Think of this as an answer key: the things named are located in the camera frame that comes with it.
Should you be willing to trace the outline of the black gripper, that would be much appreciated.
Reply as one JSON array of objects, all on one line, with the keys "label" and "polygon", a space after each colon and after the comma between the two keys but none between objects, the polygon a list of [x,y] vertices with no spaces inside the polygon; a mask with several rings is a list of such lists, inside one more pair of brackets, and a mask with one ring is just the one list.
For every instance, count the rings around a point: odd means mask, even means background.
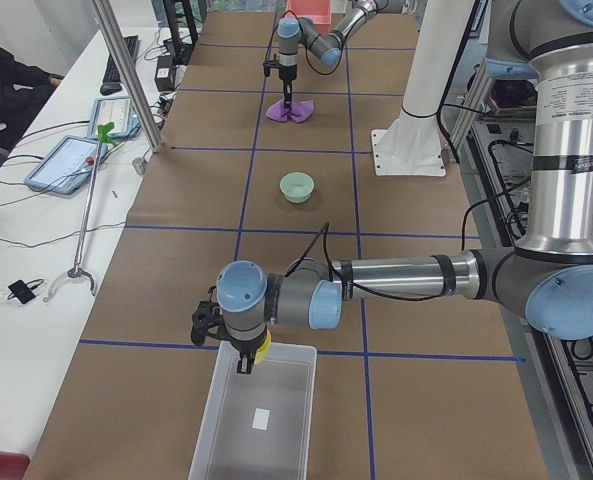
[{"label": "black gripper", "polygon": [[280,77],[282,84],[283,84],[283,108],[286,111],[290,111],[292,108],[292,92],[293,92],[293,82],[295,81],[295,77],[293,75],[283,75]]},{"label": "black gripper", "polygon": [[264,329],[261,334],[249,340],[241,340],[230,335],[228,341],[240,353],[236,372],[250,375],[255,365],[256,352],[266,343],[269,330]]}]

